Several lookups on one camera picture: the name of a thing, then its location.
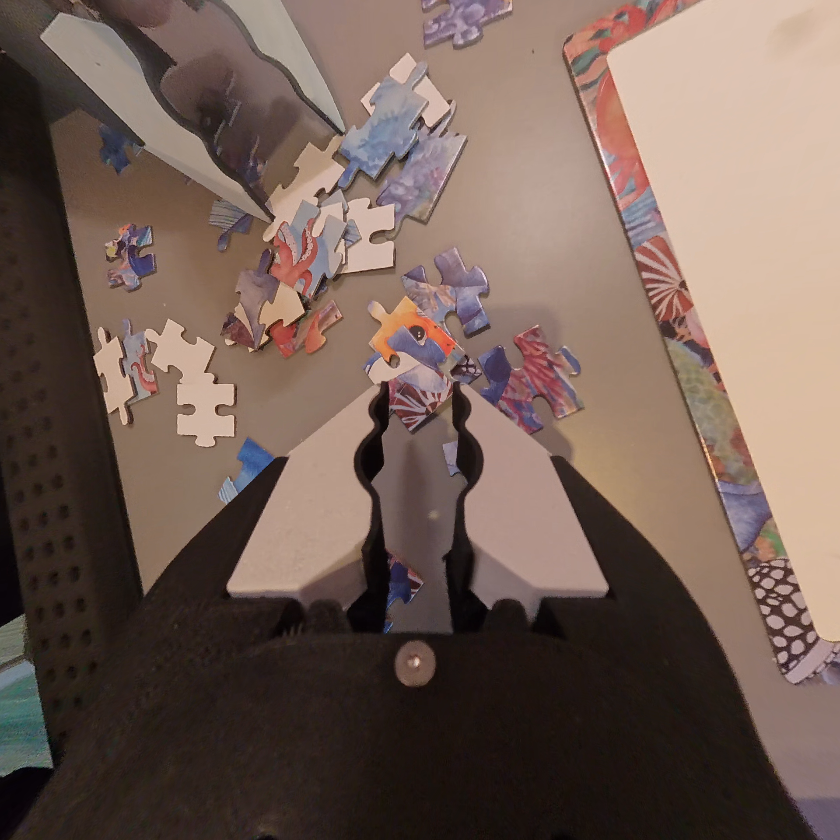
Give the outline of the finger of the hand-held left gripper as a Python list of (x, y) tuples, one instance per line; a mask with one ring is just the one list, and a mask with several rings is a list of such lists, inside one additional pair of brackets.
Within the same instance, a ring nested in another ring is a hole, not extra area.
[(247, 214), (270, 220), (265, 203), (170, 107), (113, 28), (58, 14), (40, 38), (137, 135), (146, 151)]
[(279, 69), (299, 98), (333, 132), (345, 133), (340, 109), (291, 16), (281, 1), (219, 1), (252, 51)]

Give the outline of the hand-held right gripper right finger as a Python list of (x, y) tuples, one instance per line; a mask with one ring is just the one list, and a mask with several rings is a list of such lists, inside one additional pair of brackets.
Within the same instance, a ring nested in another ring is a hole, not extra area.
[(519, 604), (532, 624), (545, 599), (606, 596), (550, 452), (468, 387), (455, 387), (452, 417), (465, 479), (446, 555), (453, 631), (479, 630), (499, 602)]

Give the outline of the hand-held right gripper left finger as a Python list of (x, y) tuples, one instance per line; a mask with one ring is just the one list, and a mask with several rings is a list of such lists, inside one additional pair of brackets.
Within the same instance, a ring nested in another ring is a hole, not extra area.
[(292, 449), (227, 582), (232, 598), (336, 602), (381, 634), (387, 601), (382, 507), (387, 386), (373, 385)]

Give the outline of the puzzle board with colourful border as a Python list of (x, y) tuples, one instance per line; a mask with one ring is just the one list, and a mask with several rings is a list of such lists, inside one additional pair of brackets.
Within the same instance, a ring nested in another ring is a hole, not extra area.
[(838, 2), (621, 2), (564, 45), (773, 657), (838, 666)]

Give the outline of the single jigsaw puzzle piece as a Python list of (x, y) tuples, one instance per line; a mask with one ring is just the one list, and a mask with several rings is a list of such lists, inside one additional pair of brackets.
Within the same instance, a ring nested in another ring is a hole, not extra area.
[(444, 374), (419, 364), (388, 382), (390, 412), (406, 431), (415, 433), (444, 406), (454, 391)]

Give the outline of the dark perforated panel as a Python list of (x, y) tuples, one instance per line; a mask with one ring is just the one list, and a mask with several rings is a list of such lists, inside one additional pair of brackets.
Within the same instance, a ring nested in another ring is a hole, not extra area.
[(1, 66), (2, 479), (62, 758), (142, 586), (39, 86)]

